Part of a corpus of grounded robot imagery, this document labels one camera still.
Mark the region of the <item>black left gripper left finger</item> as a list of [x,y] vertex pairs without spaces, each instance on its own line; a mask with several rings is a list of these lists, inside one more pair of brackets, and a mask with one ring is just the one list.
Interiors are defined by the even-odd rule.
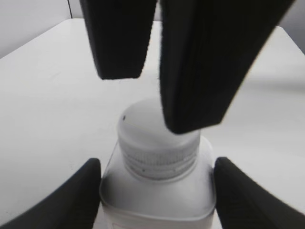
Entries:
[[44,200],[2,229],[92,229],[100,205],[101,164],[90,158]]

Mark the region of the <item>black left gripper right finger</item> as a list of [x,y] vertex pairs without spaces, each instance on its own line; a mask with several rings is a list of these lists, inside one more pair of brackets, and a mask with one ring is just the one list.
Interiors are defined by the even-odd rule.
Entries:
[[219,157],[213,176],[216,210],[224,229],[303,229],[305,216],[255,183],[232,161]]

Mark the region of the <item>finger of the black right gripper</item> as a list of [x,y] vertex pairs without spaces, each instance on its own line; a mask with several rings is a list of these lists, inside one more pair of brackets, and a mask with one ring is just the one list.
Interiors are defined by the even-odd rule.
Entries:
[[80,4],[98,76],[103,80],[138,78],[157,2],[82,0]]
[[221,123],[291,0],[163,0],[160,92],[176,134]]

